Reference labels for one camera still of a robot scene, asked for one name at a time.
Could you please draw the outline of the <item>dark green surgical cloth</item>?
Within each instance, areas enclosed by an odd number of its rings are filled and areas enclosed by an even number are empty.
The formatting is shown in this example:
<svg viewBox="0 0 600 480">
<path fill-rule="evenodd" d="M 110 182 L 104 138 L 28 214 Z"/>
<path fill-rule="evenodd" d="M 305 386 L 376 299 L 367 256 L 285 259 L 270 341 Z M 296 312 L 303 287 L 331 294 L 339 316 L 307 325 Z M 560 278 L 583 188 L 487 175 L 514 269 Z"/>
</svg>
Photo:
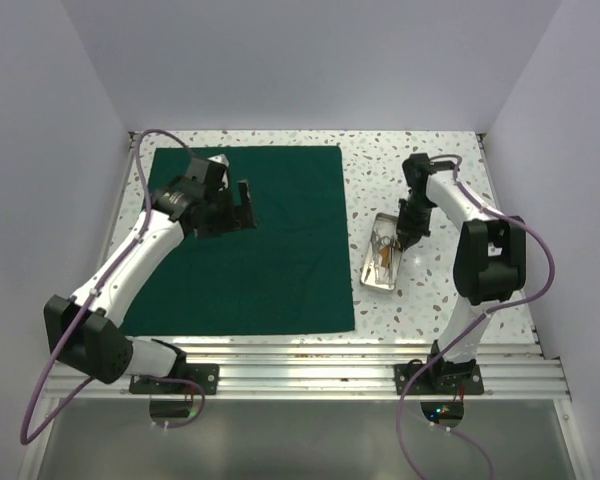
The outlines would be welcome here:
<svg viewBox="0 0 600 480">
<path fill-rule="evenodd" d="M 341 150 L 225 147 L 256 227 L 187 237 L 135 297 L 131 336 L 326 334 L 354 328 Z"/>
</svg>

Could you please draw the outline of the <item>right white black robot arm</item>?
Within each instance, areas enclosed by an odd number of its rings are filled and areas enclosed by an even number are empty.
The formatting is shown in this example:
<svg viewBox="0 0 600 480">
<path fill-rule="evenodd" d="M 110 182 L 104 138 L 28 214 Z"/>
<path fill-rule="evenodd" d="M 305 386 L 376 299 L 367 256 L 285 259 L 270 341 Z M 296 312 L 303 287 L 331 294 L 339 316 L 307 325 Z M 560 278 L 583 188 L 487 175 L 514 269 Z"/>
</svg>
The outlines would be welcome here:
<svg viewBox="0 0 600 480">
<path fill-rule="evenodd" d="M 461 158 L 412 154 L 402 169 L 409 189 L 399 201 L 396 234 L 402 251 L 430 235 L 434 209 L 458 230 L 452 276 L 457 292 L 449 322 L 433 343 L 428 366 L 419 377 L 431 389 L 448 392 L 473 376 L 477 349 L 492 309 L 504 304 L 526 282 L 526 234 L 458 182 Z"/>
</svg>

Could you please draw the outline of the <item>silver surgical scissors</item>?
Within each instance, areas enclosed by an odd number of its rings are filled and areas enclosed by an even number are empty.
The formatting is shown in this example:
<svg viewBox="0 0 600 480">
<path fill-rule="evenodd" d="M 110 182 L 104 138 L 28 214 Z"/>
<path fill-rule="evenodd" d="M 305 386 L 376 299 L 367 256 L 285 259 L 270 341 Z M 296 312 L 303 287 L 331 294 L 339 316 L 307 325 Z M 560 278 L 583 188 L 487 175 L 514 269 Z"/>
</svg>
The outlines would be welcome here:
<svg viewBox="0 0 600 480">
<path fill-rule="evenodd" d="M 395 249 L 400 248 L 400 244 L 395 236 L 381 235 L 378 231 L 373 230 L 371 232 L 371 248 L 374 255 L 388 263 L 392 259 Z"/>
</svg>

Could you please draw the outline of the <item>silver tweezers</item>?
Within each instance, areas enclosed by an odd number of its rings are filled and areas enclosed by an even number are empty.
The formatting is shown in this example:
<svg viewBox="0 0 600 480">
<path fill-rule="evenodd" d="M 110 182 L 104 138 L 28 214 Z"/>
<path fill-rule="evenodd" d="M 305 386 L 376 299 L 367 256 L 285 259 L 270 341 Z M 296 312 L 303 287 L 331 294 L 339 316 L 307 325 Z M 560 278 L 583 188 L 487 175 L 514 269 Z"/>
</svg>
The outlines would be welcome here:
<svg viewBox="0 0 600 480">
<path fill-rule="evenodd" d="M 365 284 L 389 285 L 393 282 L 393 267 L 376 255 L 368 256 L 362 268 L 361 281 Z"/>
</svg>

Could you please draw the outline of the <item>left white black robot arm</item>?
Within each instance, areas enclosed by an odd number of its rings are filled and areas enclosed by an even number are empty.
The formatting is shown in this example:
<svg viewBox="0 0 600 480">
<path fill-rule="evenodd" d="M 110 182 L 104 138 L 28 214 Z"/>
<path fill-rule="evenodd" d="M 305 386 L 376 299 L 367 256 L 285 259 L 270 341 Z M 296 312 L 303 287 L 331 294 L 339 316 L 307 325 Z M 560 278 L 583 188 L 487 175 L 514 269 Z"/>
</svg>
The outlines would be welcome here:
<svg viewBox="0 0 600 480">
<path fill-rule="evenodd" d="M 125 335 L 120 327 L 156 268 L 187 237 L 206 239 L 255 225 L 247 181 L 230 186 L 224 155 L 192 157 L 186 173 L 156 190 L 114 254 L 69 297 L 43 309 L 55 360 L 105 384 L 152 377 L 165 392 L 191 378 L 185 353 L 168 343 Z"/>
</svg>

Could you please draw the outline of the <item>rectangular metal tray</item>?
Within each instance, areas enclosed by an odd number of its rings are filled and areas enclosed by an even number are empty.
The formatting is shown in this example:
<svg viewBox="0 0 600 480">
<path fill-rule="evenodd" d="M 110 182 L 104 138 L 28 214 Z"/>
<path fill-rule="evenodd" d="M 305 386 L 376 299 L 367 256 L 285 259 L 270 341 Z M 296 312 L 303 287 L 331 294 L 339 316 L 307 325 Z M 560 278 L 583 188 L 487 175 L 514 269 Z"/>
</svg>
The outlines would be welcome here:
<svg viewBox="0 0 600 480">
<path fill-rule="evenodd" d="M 397 221 L 397 216 L 376 215 L 361 269 L 363 286 L 387 292 L 395 290 L 402 260 Z"/>
</svg>

